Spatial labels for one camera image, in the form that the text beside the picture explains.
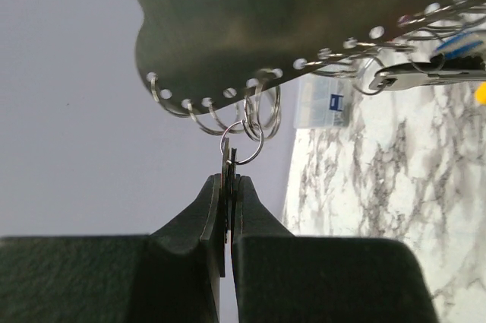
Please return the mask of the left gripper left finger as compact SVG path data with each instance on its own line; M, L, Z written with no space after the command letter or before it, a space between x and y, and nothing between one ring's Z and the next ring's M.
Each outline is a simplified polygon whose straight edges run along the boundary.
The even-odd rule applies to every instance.
M216 322L224 275L219 175L150 235L1 240L3 322Z

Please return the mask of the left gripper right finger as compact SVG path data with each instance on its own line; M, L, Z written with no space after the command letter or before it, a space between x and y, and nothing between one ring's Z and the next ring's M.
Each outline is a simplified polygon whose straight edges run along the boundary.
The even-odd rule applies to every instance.
M242 176L232 264L242 322L436 322L421 267L393 239L291 234Z

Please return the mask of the blue key tag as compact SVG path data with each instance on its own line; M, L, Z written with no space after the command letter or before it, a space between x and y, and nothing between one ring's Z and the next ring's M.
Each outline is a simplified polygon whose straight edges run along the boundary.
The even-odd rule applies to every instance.
M457 34L440 44L431 54L446 60L479 55L485 57L485 30L472 30Z

